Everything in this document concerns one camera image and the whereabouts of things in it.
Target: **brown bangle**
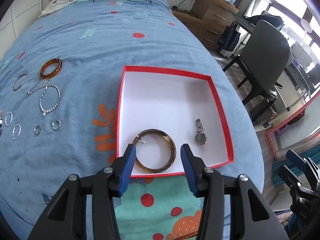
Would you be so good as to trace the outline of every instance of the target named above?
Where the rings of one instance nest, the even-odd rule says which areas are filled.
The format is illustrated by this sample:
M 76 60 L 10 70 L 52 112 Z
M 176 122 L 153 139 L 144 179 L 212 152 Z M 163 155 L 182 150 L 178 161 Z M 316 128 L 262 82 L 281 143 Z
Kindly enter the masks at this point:
M 47 67 L 49 67 L 50 65 L 54 64 L 54 63 L 58 63 L 57 68 L 56 68 L 54 71 L 52 71 L 50 74 L 45 75 L 45 74 L 44 74 L 45 69 L 46 69 Z M 41 68 L 41 70 L 40 70 L 40 77 L 41 77 L 42 79 L 53 78 L 56 74 L 58 74 L 58 73 L 60 72 L 61 68 L 62 68 L 62 61 L 61 61 L 61 59 L 58 59 L 58 58 L 51 59 L 51 60 L 49 60 L 46 64 L 44 64 L 43 67 Z
M 149 134 L 156 134 L 159 135 L 161 137 L 163 137 L 169 144 L 170 146 L 170 150 L 171 150 L 171 155 L 170 155 L 170 159 L 169 161 L 162 166 L 159 169 L 151 169 L 148 168 L 146 166 L 144 166 L 139 160 L 138 157 L 136 158 L 136 164 L 139 168 L 143 169 L 144 171 L 148 171 L 150 173 L 160 173 L 162 171 L 167 170 L 174 162 L 175 158 L 176 158 L 176 146 L 173 142 L 173 140 L 171 139 L 171 137 L 169 135 L 167 135 L 165 132 L 161 131 L 161 130 L 157 130 L 157 129 L 148 129 L 148 130 L 144 130 L 141 133 L 139 133 L 133 140 L 132 144 L 137 145 L 138 141 L 141 140 L 142 137 L 149 135 Z

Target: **teal curtain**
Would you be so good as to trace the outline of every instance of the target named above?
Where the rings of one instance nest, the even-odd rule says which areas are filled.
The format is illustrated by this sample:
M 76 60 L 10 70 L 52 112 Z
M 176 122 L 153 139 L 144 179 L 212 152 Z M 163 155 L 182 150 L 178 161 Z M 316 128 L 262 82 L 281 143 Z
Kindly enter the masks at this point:
M 310 157 L 311 160 L 313 160 L 316 165 L 319 165 L 320 164 L 320 145 L 304 153 L 299 154 L 299 156 L 301 158 Z M 272 181 L 275 186 L 284 184 L 284 181 L 278 176 L 278 168 L 282 165 L 286 165 L 297 177 L 303 174 L 303 172 L 300 171 L 296 166 L 294 166 L 292 162 L 290 162 L 289 160 L 284 160 L 278 163 L 274 163 L 272 165 L 272 171 L 273 171 Z

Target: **bed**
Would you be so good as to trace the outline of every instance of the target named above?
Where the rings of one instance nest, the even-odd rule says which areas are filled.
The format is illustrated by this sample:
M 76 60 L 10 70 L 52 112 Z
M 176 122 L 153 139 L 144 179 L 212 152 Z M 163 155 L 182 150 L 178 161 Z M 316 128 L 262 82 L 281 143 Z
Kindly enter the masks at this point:
M 61 102 L 43 117 L 41 90 L 31 96 L 27 90 L 52 58 L 63 61 L 60 73 L 51 79 L 60 89 Z M 234 177 L 245 173 L 262 191 L 261 149 L 240 98 L 211 54 L 171 13 L 166 0 L 80 0 L 38 19 L 0 60 L 0 109 L 13 114 L 12 124 L 4 126 L 0 137 L 0 210 L 21 240 L 27 239 L 69 174 L 92 175 L 114 160 L 115 109 L 124 65 L 212 76 L 235 154 L 233 163 L 218 170 Z M 28 78 L 14 92 L 12 86 L 21 73 Z M 44 105 L 56 102 L 56 91 L 50 93 Z M 51 128 L 55 119 L 61 121 L 58 131 Z M 14 141 L 12 128 L 17 123 L 21 134 Z M 36 125 L 42 127 L 38 136 L 33 130 Z M 173 176 L 132 179 L 114 205 L 122 240 L 173 240 L 178 222 L 190 219 L 191 228 L 198 225 L 203 202 L 193 197 L 184 176 Z M 92 239 L 87 206 L 88 239 Z M 229 214 L 226 203 L 226 239 Z

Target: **metal bolt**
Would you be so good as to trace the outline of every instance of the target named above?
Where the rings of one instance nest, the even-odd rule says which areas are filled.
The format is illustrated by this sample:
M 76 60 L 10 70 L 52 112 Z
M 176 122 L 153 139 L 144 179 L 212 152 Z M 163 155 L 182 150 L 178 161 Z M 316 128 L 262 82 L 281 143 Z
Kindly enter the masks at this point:
M 203 170 L 205 173 L 213 173 L 213 168 L 211 167 L 205 167 Z
M 111 168 L 111 167 L 105 167 L 105 168 L 103 169 L 103 172 L 104 172 L 104 173 L 112 173 L 112 172 L 113 172 L 113 168 Z
M 70 181 L 75 181 L 75 180 L 77 180 L 77 175 L 76 174 L 71 174 L 70 176 L 69 176 L 69 180 Z
M 240 178 L 240 180 L 242 180 L 242 181 L 247 181 L 247 180 L 249 179 L 248 176 L 245 175 L 245 174 L 240 174 L 239 178 Z

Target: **wristwatch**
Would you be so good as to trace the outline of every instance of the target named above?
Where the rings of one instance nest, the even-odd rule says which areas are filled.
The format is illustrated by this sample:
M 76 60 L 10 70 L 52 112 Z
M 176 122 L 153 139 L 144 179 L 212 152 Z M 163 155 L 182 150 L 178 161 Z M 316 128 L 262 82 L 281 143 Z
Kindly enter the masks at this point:
M 205 144 L 207 140 L 207 135 L 203 131 L 203 127 L 200 119 L 196 120 L 196 126 L 197 126 L 197 133 L 196 133 L 195 140 L 199 145 Z

